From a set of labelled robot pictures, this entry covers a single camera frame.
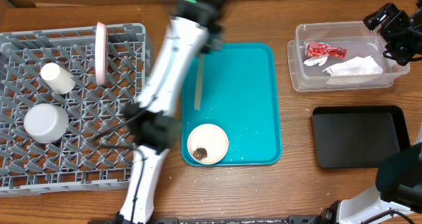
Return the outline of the wooden chopstick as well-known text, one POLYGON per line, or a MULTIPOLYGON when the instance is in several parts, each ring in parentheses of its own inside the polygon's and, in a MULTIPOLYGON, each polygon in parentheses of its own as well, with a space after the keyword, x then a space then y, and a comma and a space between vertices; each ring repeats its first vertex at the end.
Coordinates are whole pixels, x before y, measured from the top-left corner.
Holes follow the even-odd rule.
POLYGON ((198 56, 198 65, 196 72, 196 86, 195 86, 195 100, 194 100, 194 109, 199 111, 202 99, 202 87, 203 87, 203 77, 204 77, 204 55, 200 54, 198 56))

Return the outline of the small white plate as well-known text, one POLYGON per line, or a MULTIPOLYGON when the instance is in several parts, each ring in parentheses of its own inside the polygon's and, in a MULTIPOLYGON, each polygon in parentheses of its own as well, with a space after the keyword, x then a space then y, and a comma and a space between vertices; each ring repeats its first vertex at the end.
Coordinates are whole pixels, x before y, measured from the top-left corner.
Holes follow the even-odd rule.
POLYGON ((213 165, 221 161, 227 154, 229 139, 225 131, 214 124, 203 124, 194 128, 187 139, 189 155, 200 164, 213 165), (208 157, 196 160, 193 152, 197 148, 205 148, 208 157))

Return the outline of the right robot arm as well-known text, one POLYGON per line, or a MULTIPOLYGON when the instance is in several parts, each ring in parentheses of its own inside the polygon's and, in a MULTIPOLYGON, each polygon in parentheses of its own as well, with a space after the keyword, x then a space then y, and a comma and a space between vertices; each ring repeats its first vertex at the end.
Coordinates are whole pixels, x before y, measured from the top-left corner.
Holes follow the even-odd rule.
MULTIPOLYGON (((400 66, 421 60, 421 0, 407 15, 393 3, 363 19, 386 41, 383 56, 400 66)), ((378 168, 375 185, 349 200, 337 200, 309 223, 381 223, 398 215, 408 223, 421 213, 421 144, 391 155, 378 168)))

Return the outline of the small torn white tissue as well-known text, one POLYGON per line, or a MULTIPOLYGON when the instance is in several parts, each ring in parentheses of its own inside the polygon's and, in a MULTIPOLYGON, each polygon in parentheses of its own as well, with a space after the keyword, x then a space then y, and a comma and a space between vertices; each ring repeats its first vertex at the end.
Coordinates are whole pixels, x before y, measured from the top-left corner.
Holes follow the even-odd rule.
POLYGON ((311 57, 305 60, 303 64, 309 67, 314 66, 314 65, 322 66, 323 64, 325 64, 325 62, 327 62, 327 60, 328 60, 328 56, 311 57))

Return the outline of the large white tissue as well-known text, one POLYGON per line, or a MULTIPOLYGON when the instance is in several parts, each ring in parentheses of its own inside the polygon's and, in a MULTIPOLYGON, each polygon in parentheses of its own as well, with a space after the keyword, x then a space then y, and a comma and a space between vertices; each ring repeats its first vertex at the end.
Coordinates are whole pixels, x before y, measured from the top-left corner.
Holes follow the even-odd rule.
POLYGON ((354 57, 343 63, 336 63, 323 70, 330 76, 356 76, 382 74, 383 68, 371 57, 354 57))

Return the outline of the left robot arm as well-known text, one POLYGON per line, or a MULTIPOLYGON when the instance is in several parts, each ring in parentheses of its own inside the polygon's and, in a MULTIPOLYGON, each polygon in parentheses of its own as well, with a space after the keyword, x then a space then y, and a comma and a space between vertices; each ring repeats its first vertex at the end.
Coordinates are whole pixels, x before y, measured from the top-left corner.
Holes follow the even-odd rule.
POLYGON ((220 19, 229 0, 177 0, 164 42, 148 80, 125 106, 125 126, 134 136, 127 197, 114 223, 147 223, 155 189, 177 131, 173 118, 193 59, 221 45, 220 19))

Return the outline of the white paper cup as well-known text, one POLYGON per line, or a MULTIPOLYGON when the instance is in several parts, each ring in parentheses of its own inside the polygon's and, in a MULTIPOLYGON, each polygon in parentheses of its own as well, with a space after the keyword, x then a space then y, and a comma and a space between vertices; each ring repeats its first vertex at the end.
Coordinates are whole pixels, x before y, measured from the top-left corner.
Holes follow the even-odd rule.
POLYGON ((72 79, 72 74, 56 63, 45 64, 41 68, 40 76, 58 94, 69 93, 76 84, 72 79))

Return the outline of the large white plate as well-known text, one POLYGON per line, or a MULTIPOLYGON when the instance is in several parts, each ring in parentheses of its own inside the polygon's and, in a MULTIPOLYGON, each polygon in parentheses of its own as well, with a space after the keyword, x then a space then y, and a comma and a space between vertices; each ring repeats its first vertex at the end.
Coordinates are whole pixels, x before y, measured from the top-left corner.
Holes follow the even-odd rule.
POLYGON ((96 84, 101 86, 106 83, 108 70, 108 36, 105 24, 98 22, 96 25, 96 35, 94 44, 94 63, 96 84))

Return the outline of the red snack wrapper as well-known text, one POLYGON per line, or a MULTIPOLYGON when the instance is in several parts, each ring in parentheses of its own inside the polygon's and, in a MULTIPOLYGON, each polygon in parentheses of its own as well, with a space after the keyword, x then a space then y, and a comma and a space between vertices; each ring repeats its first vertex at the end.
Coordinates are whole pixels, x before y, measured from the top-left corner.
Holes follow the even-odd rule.
POLYGON ((347 49, 321 42, 311 41, 305 44, 305 54, 308 57, 331 56, 343 59, 347 54, 347 49))

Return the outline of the grey ceramic bowl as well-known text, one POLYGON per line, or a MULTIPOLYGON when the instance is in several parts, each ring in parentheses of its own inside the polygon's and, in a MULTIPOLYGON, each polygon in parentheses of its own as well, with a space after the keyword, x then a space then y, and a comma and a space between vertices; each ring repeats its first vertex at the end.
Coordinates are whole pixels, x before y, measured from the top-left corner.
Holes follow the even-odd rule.
POLYGON ((24 129, 36 142, 48 144, 60 139, 69 125, 67 112, 59 106, 41 103, 28 110, 24 129))

